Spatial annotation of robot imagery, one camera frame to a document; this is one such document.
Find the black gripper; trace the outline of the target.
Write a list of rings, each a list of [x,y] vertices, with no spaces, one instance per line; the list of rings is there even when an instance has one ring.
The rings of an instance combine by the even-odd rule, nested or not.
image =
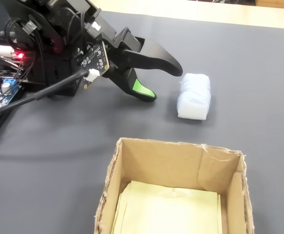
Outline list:
[[[84,52],[84,64],[110,65],[108,78],[126,94],[145,102],[156,100],[156,94],[137,78],[134,68],[157,69],[180,77],[183,68],[161,45],[152,39],[136,38],[129,28],[117,33],[101,16],[100,9],[91,7],[84,13],[85,41],[90,45]],[[119,71],[114,65],[128,65]]]

